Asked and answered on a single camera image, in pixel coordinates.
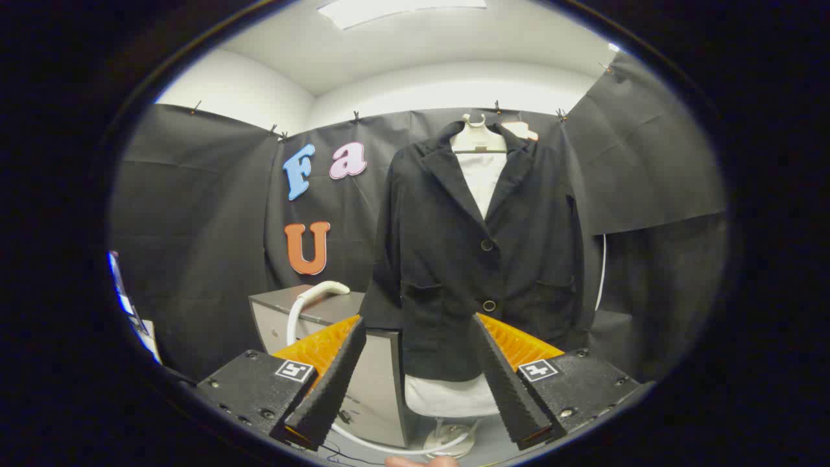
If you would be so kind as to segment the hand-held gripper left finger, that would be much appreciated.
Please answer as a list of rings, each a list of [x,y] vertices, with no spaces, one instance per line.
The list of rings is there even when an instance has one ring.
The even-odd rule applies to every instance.
[[[317,450],[365,343],[364,320],[355,315],[274,354],[247,350],[198,382],[195,394],[245,431]]]

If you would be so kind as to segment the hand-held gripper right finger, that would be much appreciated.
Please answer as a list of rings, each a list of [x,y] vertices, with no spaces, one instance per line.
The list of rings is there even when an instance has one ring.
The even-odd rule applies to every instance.
[[[652,390],[589,349],[564,352],[481,313],[472,348],[519,449],[580,435]]]

